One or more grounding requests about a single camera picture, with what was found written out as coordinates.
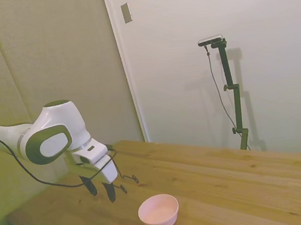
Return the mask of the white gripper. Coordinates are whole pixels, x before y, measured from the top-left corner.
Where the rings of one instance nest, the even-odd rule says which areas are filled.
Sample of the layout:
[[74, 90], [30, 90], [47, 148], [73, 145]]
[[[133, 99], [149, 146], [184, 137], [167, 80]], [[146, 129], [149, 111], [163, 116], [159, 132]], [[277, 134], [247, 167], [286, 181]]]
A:
[[96, 196], [98, 192], [90, 178], [99, 172], [94, 179], [102, 181], [102, 185], [105, 187], [111, 202], [116, 200], [116, 191], [112, 182], [117, 178], [118, 172], [109, 154], [104, 155], [94, 164], [75, 163], [72, 157], [68, 155], [66, 155], [66, 160], [69, 170], [80, 175], [82, 183], [91, 195]]

